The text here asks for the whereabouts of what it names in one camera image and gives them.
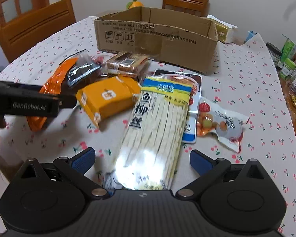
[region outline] orange snack package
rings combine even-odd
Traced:
[[[56,69],[54,74],[46,81],[39,93],[60,94],[61,85],[65,79],[67,71],[77,62],[78,58],[65,60]],[[27,123],[32,131],[36,132],[42,129],[46,122],[46,117],[26,117]]]
[[[138,83],[122,75],[107,78],[80,89],[76,98],[95,126],[101,119],[131,108],[141,91]]]

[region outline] dining table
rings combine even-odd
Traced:
[[[95,19],[87,17],[38,43],[7,66],[0,73],[0,81],[43,85],[64,58],[83,49],[90,56],[112,57],[114,54],[97,48]],[[241,151],[229,150],[214,134],[197,137],[195,144],[182,144],[172,191],[199,177],[190,166],[193,149],[213,159],[228,159],[232,164],[258,159],[286,201],[286,214],[278,231],[286,237],[296,236],[296,137],[278,74],[262,37],[256,34],[243,45],[218,42],[210,68],[211,72],[203,76],[202,96],[223,109],[250,117],[243,125]],[[151,61],[148,71],[155,69],[193,73]],[[130,115],[131,109],[111,116],[101,121],[98,129],[77,104],[73,109],[60,110],[38,132],[30,130],[26,117],[6,115],[7,127],[0,130],[0,153],[8,150],[24,161],[33,157],[49,163],[93,147],[96,161],[85,175],[101,185],[118,155]]]

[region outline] black cap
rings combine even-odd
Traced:
[[[271,51],[272,53],[278,55],[278,56],[282,56],[282,52],[279,50],[279,48],[277,48],[276,46],[272,45],[270,42],[266,43],[266,47],[269,51]]]

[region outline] cardboard box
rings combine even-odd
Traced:
[[[202,73],[211,69],[217,30],[207,18],[135,7],[100,17],[94,25],[100,50],[147,54]]]
[[[223,22],[212,15],[208,15],[207,18],[215,22],[216,29],[218,33],[218,41],[223,43],[231,43],[234,42],[235,39],[235,31],[237,30],[237,26],[228,24]]]

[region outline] condiment bottle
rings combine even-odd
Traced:
[[[295,68],[296,68],[295,63],[292,62],[292,60],[290,60],[289,58],[286,58],[285,64],[282,67],[280,72],[280,77],[283,78],[284,80],[287,80],[292,74],[292,72],[295,70]]]

